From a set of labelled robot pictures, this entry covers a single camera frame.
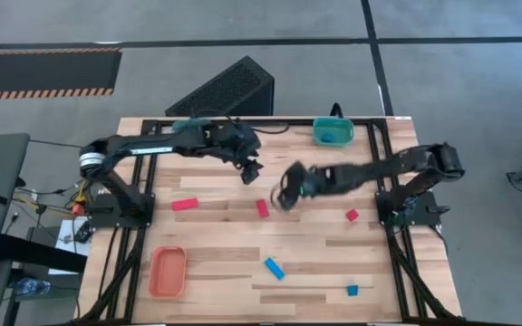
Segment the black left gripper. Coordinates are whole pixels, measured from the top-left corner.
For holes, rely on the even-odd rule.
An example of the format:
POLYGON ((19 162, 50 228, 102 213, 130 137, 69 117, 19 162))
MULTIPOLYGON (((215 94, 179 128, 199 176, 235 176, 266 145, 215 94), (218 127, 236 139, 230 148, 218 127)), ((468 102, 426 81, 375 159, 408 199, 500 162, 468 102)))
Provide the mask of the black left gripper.
POLYGON ((225 158, 235 166, 243 166, 241 180, 250 184, 259 177, 264 166, 258 162, 250 166, 249 161, 259 156, 261 142, 253 128, 244 121, 226 122, 219 125, 218 140, 225 158))

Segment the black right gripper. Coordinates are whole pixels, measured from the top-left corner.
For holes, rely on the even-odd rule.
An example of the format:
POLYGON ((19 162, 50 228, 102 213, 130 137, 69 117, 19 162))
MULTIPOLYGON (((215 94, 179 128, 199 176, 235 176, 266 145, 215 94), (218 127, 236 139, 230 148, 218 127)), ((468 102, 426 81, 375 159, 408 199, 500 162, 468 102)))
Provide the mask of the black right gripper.
POLYGON ((272 193, 275 209, 291 211, 299 197, 328 196, 333 193, 331 167, 306 168, 300 161, 292 164, 281 177, 282 186, 295 186, 295 190, 277 189, 272 193))

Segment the long red block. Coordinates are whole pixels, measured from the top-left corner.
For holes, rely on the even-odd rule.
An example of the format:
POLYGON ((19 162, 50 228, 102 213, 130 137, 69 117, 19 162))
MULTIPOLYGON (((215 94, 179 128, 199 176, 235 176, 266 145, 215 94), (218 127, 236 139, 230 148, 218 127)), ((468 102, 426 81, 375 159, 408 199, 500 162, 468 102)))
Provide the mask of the long red block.
POLYGON ((182 211, 198 207, 198 200, 193 198, 182 199, 171 203, 171 209, 173 211, 182 211))

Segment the long blue block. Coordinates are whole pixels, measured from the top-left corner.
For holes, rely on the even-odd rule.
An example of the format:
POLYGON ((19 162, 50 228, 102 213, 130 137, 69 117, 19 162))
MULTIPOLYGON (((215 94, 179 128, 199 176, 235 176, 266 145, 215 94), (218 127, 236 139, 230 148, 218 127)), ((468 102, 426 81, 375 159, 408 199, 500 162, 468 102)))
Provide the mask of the long blue block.
POLYGON ((285 278, 284 270, 279 266, 279 264, 271 257, 266 258, 264 261, 266 268, 271 272, 271 274, 277 280, 283 280, 285 278))

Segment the green plastic bin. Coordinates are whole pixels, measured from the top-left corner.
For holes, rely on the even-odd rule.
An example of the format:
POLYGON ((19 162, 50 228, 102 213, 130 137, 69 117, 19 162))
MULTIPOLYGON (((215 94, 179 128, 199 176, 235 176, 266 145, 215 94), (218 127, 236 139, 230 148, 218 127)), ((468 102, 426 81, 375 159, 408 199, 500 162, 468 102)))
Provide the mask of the green plastic bin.
POLYGON ((345 148, 354 137, 353 123, 344 118, 336 117, 319 117, 313 122, 313 139, 318 146, 329 146, 337 148, 345 148), (323 143, 321 137, 325 133, 331 133, 335 136, 334 143, 323 143))

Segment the teal plastic bin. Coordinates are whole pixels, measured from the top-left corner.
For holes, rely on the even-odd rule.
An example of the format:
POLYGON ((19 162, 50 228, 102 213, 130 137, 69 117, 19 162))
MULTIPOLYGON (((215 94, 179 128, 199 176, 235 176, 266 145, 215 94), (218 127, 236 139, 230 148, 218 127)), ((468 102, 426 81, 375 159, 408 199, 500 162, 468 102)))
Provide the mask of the teal plastic bin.
POLYGON ((178 133, 183 130, 205 130, 212 126, 215 126, 215 123, 208 119, 177 120, 172 124, 172 131, 178 133))

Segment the black mesh computer case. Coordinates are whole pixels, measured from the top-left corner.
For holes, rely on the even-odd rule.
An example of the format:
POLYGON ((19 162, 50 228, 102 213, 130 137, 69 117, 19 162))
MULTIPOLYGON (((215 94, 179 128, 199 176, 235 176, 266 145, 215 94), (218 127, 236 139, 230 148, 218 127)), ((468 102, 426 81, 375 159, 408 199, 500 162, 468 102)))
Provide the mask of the black mesh computer case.
POLYGON ((275 78, 251 57, 207 81, 165 110, 167 117, 272 116, 275 78))

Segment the orange plastic bin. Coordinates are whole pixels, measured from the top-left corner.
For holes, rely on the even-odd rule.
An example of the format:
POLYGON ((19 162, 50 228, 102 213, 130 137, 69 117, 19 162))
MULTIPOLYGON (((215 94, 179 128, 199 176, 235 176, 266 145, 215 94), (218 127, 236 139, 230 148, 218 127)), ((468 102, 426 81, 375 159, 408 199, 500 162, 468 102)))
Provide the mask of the orange plastic bin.
POLYGON ((161 246, 151 257, 149 291, 155 298, 179 297, 185 285, 187 256, 183 248, 161 246))

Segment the white paper sheet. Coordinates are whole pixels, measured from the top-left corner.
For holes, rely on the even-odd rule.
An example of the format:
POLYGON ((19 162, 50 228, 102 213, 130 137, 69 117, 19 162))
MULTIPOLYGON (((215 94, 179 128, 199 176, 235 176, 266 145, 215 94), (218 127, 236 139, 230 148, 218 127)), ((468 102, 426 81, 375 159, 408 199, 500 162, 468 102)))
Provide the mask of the white paper sheet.
POLYGON ((55 247, 64 251, 88 256, 92 240, 88 239, 85 243, 73 241, 74 235, 87 221, 88 219, 84 216, 78 216, 75 219, 64 219, 59 229, 55 247))

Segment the black mat with orange stripes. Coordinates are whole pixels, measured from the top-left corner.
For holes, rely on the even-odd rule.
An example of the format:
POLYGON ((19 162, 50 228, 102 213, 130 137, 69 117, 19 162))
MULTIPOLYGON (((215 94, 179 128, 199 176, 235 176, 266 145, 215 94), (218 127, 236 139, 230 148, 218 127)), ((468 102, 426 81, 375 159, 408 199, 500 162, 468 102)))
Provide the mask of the black mat with orange stripes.
POLYGON ((108 96, 121 48, 0 51, 0 100, 108 96))

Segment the clear water bottle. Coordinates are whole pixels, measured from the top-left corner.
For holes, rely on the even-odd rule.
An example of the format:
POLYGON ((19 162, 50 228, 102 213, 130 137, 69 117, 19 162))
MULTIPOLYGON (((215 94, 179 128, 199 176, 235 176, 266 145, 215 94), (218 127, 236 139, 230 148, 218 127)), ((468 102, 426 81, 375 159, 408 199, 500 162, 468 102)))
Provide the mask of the clear water bottle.
POLYGON ((44 295, 51 289, 51 284, 45 280, 23 278, 14 285, 18 296, 44 295))

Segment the black aluminium table frame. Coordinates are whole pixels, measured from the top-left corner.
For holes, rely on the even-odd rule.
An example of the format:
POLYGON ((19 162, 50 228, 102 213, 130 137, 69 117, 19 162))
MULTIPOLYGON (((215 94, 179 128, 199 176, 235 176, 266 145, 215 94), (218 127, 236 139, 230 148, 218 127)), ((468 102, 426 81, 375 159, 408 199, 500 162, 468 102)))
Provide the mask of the black aluminium table frame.
POLYGON ((260 218, 256 201, 267 199, 295 161, 307 165, 368 162, 417 142, 408 118, 358 120, 346 148, 318 147, 307 117, 261 120, 259 177, 244 185, 238 172, 215 158, 162 155, 123 160, 121 177, 156 197, 153 222, 138 232, 97 231, 82 280, 82 320, 95 317, 98 291, 115 274, 121 256, 135 242, 140 260, 115 295, 104 325, 127 323, 253 323, 399 321, 416 312, 410 280, 392 265, 378 222, 374 196, 391 179, 371 182, 343 197, 318 197, 290 213, 260 218), (174 201, 195 197, 198 207, 173 211, 174 201), (350 222, 346 213, 359 217, 350 222), (149 291, 151 257, 161 246, 177 246, 187 256, 185 285, 176 298, 149 291), (273 258, 285 272, 277 280, 266 268, 273 258), (358 285, 357 296, 346 287, 358 285))

